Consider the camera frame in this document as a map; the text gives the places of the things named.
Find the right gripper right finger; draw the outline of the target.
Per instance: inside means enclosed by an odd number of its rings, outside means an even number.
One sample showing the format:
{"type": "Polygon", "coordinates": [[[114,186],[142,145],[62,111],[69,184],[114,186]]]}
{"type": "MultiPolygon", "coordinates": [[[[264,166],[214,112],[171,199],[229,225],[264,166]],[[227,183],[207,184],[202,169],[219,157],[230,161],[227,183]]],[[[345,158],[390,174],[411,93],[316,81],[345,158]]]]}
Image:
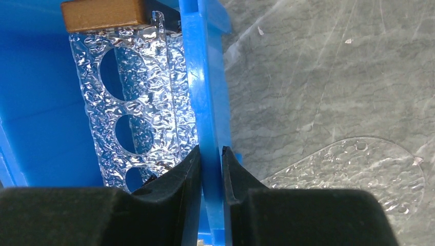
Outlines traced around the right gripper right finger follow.
{"type": "Polygon", "coordinates": [[[374,196],[352,189],[270,189],[222,150],[226,245],[397,245],[374,196]]]}

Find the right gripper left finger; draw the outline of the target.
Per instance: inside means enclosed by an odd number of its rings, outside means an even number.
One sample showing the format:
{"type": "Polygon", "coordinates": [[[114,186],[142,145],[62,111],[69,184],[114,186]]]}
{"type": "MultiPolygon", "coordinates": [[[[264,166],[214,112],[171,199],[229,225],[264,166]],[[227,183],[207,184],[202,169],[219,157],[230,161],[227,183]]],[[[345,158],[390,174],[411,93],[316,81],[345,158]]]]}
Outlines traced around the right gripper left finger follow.
{"type": "Polygon", "coordinates": [[[1,245],[196,245],[199,147],[133,193],[119,188],[7,188],[1,245]]]}

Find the blue three-compartment plastic bin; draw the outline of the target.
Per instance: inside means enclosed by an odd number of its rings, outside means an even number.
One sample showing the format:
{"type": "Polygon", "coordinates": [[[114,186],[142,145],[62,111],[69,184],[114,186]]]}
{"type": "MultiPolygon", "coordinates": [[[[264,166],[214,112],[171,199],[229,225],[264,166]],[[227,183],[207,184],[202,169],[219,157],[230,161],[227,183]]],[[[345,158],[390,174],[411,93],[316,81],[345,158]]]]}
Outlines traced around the blue three-compartment plastic bin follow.
{"type": "MultiPolygon", "coordinates": [[[[63,2],[1,1],[1,191],[116,188],[103,184],[63,2]]],[[[231,130],[222,36],[230,16],[220,1],[160,2],[181,15],[201,154],[197,244],[226,245],[222,150],[231,130]]]]}

